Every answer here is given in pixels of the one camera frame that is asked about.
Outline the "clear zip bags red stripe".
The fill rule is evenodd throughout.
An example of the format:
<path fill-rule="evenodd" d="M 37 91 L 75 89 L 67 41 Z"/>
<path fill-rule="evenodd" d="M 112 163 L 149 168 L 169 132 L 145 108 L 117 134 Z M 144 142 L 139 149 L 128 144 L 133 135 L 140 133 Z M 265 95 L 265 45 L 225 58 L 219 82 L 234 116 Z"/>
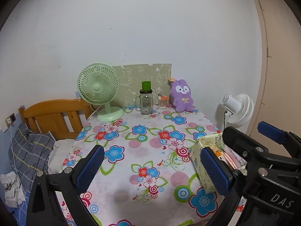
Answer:
<path fill-rule="evenodd" d="M 233 160 L 233 162 L 235 163 L 235 165 L 237 166 L 236 169 L 241 169 L 243 168 L 247 162 L 240 157 L 236 152 L 234 152 L 231 148 L 229 148 L 227 145 L 225 145 L 222 149 L 222 151 L 224 153 L 227 153 L 228 156 Z"/>

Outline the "pink tissue pack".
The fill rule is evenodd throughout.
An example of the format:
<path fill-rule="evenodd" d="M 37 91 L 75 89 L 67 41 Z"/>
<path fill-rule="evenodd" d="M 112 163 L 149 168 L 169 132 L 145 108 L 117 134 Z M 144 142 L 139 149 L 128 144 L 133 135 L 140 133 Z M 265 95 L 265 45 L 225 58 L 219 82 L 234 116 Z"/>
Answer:
<path fill-rule="evenodd" d="M 223 151 L 215 151 L 215 155 L 217 156 L 217 158 L 219 160 L 222 160 L 226 163 L 226 165 L 228 165 L 228 167 L 231 169 L 231 170 L 234 170 L 237 168 L 237 166 L 235 165 L 235 163 L 233 162 L 233 160 L 228 156 L 227 153 L 224 153 Z"/>

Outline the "beige door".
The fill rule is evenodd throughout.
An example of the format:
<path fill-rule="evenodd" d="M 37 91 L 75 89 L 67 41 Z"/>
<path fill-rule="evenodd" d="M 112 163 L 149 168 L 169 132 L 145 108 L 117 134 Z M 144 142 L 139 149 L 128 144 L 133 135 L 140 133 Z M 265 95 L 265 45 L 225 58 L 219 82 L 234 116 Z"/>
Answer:
<path fill-rule="evenodd" d="M 289 156 L 257 126 L 265 121 L 300 135 L 300 23 L 284 0 L 254 2 L 261 27 L 262 69 L 247 134 L 270 153 Z"/>

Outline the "white crumpled cloth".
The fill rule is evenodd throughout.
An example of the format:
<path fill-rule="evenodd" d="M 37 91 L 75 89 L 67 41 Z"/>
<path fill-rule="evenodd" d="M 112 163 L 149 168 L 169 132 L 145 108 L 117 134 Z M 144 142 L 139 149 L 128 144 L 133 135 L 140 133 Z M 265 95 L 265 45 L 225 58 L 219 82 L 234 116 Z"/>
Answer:
<path fill-rule="evenodd" d="M 5 204 L 8 207 L 18 208 L 20 204 L 26 201 L 22 184 L 15 172 L 1 174 L 1 183 L 5 189 Z"/>

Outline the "white standing fan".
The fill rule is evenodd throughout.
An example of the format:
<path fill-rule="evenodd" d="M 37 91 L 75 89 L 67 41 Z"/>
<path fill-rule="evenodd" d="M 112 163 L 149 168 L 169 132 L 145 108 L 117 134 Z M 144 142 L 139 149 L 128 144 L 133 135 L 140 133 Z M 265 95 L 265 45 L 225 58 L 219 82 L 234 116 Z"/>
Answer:
<path fill-rule="evenodd" d="M 226 109 L 225 125 L 238 129 L 251 120 L 254 102 L 247 94 L 241 93 L 237 96 L 225 94 L 221 99 L 221 105 Z"/>

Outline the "grey plaid pillow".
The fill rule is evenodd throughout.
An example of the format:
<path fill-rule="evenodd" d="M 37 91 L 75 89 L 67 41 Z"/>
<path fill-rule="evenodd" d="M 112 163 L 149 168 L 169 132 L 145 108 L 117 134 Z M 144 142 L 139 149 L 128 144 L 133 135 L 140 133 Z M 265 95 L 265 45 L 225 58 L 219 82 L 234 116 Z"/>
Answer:
<path fill-rule="evenodd" d="M 54 143 L 51 136 L 35 133 L 24 123 L 17 128 L 8 154 L 10 164 L 19 176 L 25 191 L 31 191 L 39 171 L 48 173 L 48 161 Z"/>

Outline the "floral tablecloth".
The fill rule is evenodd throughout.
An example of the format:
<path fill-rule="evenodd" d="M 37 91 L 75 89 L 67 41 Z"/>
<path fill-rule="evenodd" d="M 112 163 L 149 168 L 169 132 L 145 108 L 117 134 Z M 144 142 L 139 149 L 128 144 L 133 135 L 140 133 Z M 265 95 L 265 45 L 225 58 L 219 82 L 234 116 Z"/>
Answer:
<path fill-rule="evenodd" d="M 207 193 L 190 151 L 219 129 L 198 109 L 155 109 L 142 115 L 125 108 L 116 121 L 90 119 L 73 144 L 57 141 L 49 173 L 74 167 L 95 145 L 104 160 L 81 199 L 99 225 L 189 225 L 206 222 L 223 197 Z"/>

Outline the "purple plush bunny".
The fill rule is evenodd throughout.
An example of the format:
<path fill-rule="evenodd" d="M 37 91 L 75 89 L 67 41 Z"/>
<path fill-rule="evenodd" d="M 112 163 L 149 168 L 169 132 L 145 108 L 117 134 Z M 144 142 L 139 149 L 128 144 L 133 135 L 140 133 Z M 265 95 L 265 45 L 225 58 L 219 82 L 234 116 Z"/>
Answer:
<path fill-rule="evenodd" d="M 171 82 L 170 96 L 172 98 L 172 105 L 178 113 L 193 111 L 191 90 L 185 80 L 180 79 Z"/>

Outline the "small jar orange lid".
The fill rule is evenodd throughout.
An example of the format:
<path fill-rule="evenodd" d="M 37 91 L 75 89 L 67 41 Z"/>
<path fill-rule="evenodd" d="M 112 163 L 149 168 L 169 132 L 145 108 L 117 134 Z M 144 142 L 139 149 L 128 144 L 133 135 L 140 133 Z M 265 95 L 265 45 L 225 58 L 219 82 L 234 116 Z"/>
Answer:
<path fill-rule="evenodd" d="M 157 102 L 158 102 L 158 108 L 165 109 L 167 104 L 169 103 L 169 97 L 162 94 L 158 94 Z"/>

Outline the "glass jar green lid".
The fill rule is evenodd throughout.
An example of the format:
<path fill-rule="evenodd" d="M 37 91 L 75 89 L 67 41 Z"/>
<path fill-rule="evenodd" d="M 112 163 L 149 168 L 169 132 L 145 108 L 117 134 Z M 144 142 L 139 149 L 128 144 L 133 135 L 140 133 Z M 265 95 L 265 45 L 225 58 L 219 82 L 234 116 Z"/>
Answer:
<path fill-rule="evenodd" d="M 135 98 L 135 106 L 140 110 L 142 115 L 153 113 L 153 90 L 150 81 L 141 82 L 140 94 Z"/>

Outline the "green desk fan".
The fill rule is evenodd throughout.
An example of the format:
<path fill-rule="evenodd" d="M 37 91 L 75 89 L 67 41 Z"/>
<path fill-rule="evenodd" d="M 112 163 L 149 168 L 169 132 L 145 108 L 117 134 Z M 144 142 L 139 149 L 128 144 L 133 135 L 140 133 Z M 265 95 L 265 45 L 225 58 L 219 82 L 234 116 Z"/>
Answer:
<path fill-rule="evenodd" d="M 101 122 L 115 121 L 123 117 L 120 107 L 111 106 L 119 89 L 119 80 L 114 68 L 94 63 L 84 68 L 77 81 L 78 92 L 87 103 L 104 107 L 97 110 L 97 120 Z"/>

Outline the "wall power socket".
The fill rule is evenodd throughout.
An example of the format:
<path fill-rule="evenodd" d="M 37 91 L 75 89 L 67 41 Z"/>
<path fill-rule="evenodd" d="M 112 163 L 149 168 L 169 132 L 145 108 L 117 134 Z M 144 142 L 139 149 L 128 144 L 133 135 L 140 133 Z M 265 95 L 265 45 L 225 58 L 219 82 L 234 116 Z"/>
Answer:
<path fill-rule="evenodd" d="M 12 113 L 9 117 L 5 119 L 7 127 L 10 127 L 16 121 L 16 116 Z"/>

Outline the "green patterned wall board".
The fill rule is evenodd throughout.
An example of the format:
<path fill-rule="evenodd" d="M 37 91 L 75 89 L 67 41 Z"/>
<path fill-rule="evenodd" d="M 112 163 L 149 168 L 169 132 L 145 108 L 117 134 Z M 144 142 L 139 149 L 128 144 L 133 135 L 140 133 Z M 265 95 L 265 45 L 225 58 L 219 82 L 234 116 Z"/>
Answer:
<path fill-rule="evenodd" d="M 118 92 L 111 102 L 112 106 L 129 107 L 135 105 L 142 82 L 150 81 L 153 102 L 157 102 L 159 94 L 169 96 L 168 78 L 171 76 L 171 64 L 133 64 L 113 67 L 119 80 Z"/>

